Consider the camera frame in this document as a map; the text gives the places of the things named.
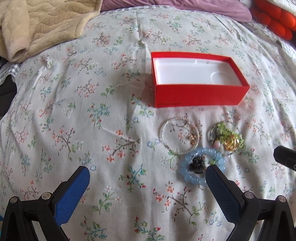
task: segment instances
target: bed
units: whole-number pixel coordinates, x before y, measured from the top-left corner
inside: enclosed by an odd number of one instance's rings
[[[296,220],[296,174],[273,158],[278,145],[296,148],[295,50],[254,26],[166,6],[120,9],[89,21],[79,39],[26,60],[0,121],[0,215],[10,197],[53,192],[84,165],[90,185],[63,225],[71,241],[225,240],[233,225],[212,193],[186,183],[178,173],[183,157],[159,141],[165,121],[187,116],[203,147],[216,122],[234,122],[245,145],[227,159],[225,175],[258,198],[284,195]],[[250,90],[238,106],[156,109],[152,51],[230,56]]]

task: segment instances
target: white plastic tray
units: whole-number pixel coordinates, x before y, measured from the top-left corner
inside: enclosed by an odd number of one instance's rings
[[[156,58],[158,85],[204,84],[242,86],[230,64],[194,58]]]

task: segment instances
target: light blue beaded bracelet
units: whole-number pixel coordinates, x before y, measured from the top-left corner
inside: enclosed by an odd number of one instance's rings
[[[221,152],[216,149],[198,147],[186,154],[184,160],[180,162],[181,168],[179,169],[179,173],[184,177],[186,182],[199,184],[201,186],[206,185],[205,177],[198,178],[197,176],[192,175],[189,170],[189,165],[193,159],[197,156],[203,155],[211,156],[213,158],[212,164],[216,164],[222,172],[225,171],[225,158],[222,156]]]

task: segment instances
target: white pillow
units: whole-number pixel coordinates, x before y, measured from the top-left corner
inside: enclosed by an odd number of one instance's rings
[[[252,0],[239,0],[242,4],[244,4],[248,9],[252,6]]]
[[[272,3],[273,5],[276,5],[288,12],[290,12],[291,14],[293,14],[294,16],[296,16],[296,1],[295,0],[267,0],[270,3]]]

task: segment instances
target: silver bangle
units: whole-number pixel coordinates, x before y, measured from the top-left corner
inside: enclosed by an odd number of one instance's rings
[[[195,142],[195,145],[194,145],[190,150],[188,150],[188,151],[184,151],[184,152],[181,152],[181,151],[178,151],[178,150],[175,151],[175,150],[173,150],[173,149],[172,149],[172,148],[171,148],[171,147],[170,147],[170,146],[164,141],[164,138],[163,138],[163,131],[164,131],[166,125],[169,124],[170,122],[172,122],[172,121],[176,121],[176,120],[183,120],[183,121],[186,121],[186,124],[188,124],[189,126],[191,126],[192,128],[194,128],[193,131],[191,131],[191,133],[194,132],[194,134],[196,135],[196,142]],[[162,144],[163,144],[163,145],[164,145],[164,146],[165,146],[165,147],[166,147],[171,153],[173,153],[174,155],[178,155],[178,156],[180,156],[180,155],[186,155],[186,154],[192,152],[192,151],[197,147],[199,140],[200,140],[200,133],[199,133],[197,127],[196,127],[194,124],[192,124],[191,122],[189,122],[188,119],[185,118],[185,117],[175,117],[175,118],[172,118],[172,119],[166,121],[166,122],[163,124],[163,126],[162,126],[162,128],[161,128],[161,131],[160,131],[160,142],[161,142],[161,143],[162,143]]]
[[[242,138],[242,135],[241,135],[241,133],[240,133],[239,128],[237,127],[237,125],[234,124],[234,123],[231,122],[231,121],[225,120],[225,121],[217,122],[217,123],[214,125],[214,127],[211,129],[211,132],[210,132],[210,141],[211,141],[211,143],[214,144],[214,142],[215,142],[215,139],[214,139],[214,137],[213,137],[213,132],[214,132],[214,130],[216,130],[218,124],[223,123],[223,122],[224,122],[224,123],[232,124],[232,125],[237,129],[237,131],[238,131],[238,133],[239,133],[239,137],[240,137],[240,138],[239,138],[239,141],[241,142],[241,141],[243,140],[243,138]],[[224,154],[222,154],[222,156],[228,156],[228,157],[230,157],[233,153],[237,152],[238,149],[239,149],[239,148],[237,148],[237,149],[236,149],[235,151],[233,151],[233,152],[224,153]]]

